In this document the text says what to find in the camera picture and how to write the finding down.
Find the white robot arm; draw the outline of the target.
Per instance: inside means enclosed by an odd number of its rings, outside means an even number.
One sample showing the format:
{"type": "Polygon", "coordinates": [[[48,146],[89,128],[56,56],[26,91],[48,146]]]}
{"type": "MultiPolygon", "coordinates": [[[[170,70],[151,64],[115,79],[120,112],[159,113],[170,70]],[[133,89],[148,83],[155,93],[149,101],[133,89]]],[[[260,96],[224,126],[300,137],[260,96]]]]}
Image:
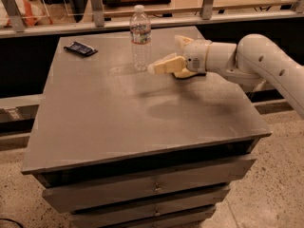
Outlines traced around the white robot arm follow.
{"type": "Polygon", "coordinates": [[[171,53],[150,64],[149,73],[189,77],[213,72],[248,87],[267,81],[304,117],[304,67],[269,38],[249,34],[232,44],[177,35],[175,44],[180,53],[171,53]]]}

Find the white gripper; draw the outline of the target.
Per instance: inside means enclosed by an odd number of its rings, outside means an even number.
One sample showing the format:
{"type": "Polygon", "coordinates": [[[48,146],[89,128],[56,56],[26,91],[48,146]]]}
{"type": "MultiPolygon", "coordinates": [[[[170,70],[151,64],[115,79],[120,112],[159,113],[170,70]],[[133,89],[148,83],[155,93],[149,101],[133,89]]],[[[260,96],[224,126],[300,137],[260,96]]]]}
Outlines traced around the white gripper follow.
{"type": "Polygon", "coordinates": [[[168,74],[182,72],[186,67],[191,72],[205,73],[206,58],[210,40],[194,40],[189,37],[176,35],[174,37],[177,53],[171,53],[150,64],[147,70],[151,74],[168,74]]]}

